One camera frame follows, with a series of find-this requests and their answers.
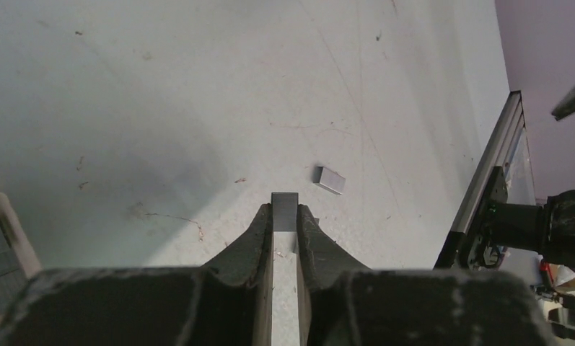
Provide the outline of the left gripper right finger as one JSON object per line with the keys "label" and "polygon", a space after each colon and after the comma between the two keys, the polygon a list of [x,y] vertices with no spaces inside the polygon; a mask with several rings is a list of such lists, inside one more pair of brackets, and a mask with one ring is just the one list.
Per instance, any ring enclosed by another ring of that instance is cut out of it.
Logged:
{"label": "left gripper right finger", "polygon": [[505,272],[373,270],[297,210],[302,345],[553,345],[524,282]]}

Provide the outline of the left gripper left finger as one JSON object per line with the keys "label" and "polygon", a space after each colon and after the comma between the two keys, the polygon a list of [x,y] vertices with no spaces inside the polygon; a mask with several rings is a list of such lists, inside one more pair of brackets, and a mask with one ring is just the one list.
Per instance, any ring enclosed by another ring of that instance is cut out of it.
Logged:
{"label": "left gripper left finger", "polygon": [[199,267],[46,270],[0,323],[0,345],[269,345],[272,207]]}

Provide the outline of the staple strip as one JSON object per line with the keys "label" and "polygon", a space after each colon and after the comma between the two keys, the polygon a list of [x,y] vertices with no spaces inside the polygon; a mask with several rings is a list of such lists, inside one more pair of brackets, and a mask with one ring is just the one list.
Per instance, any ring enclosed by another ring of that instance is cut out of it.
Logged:
{"label": "staple strip", "polygon": [[297,192],[273,192],[271,194],[273,232],[295,232],[297,229]]}
{"label": "staple strip", "polygon": [[342,195],[346,179],[333,170],[317,166],[312,175],[312,182],[335,195]]}

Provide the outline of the white staple box barcode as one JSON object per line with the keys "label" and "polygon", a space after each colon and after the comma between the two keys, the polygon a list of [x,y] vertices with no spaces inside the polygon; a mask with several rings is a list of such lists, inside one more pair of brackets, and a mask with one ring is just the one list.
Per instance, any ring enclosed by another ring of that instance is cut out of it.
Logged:
{"label": "white staple box barcode", "polygon": [[41,270],[40,260],[13,209],[0,192],[0,316],[25,286]]}

